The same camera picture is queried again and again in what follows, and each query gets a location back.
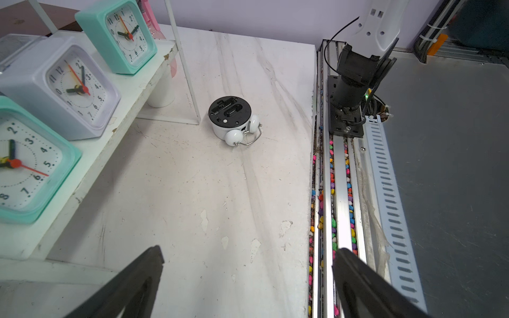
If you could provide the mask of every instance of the lavender wall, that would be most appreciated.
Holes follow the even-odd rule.
[[[93,0],[39,0],[81,10]],[[410,0],[398,47],[410,47],[441,0]],[[169,24],[163,0],[150,0],[156,18]],[[361,0],[172,0],[177,25],[218,32],[320,45],[360,15]],[[338,36],[347,39],[349,34]]]

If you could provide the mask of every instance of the white shelf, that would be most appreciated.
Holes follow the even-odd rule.
[[[122,98],[101,137],[72,142],[83,155],[39,219],[29,225],[0,223],[0,257],[3,258],[46,259],[161,78],[164,67],[177,53],[175,41],[155,40],[157,53],[138,73],[119,75],[110,71],[84,33],[58,31],[53,36],[74,36],[117,86]]]

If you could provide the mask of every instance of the overturned alarm clock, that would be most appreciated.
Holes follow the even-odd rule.
[[[225,96],[215,100],[210,105],[209,118],[216,136],[230,146],[248,146],[262,135],[260,119],[251,114],[251,106],[240,97]],[[253,141],[242,142],[245,134],[253,134],[257,130],[260,133]]]

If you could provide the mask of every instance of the black cable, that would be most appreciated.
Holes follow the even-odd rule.
[[[325,63],[327,63],[327,65],[334,71],[337,73],[337,70],[335,68],[333,68],[329,62],[327,61],[327,48],[329,47],[329,43],[330,41],[332,41],[332,39],[334,39],[336,37],[336,35],[338,35],[341,31],[343,31],[344,29],[346,29],[349,25],[351,25],[352,23],[354,23],[355,21],[357,21],[359,19],[359,17],[356,17],[355,19],[352,20],[352,22],[348,23],[347,25],[343,26],[341,28],[341,30],[339,30],[336,34],[334,34],[334,36],[327,41],[327,44],[325,45],[325,49],[323,50],[323,54],[324,54],[324,60],[325,60]]]

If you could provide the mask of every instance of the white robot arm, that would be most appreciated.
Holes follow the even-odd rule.
[[[369,10],[358,20],[358,31],[347,41],[352,51],[367,58],[384,56],[400,33],[408,1],[372,0]]]

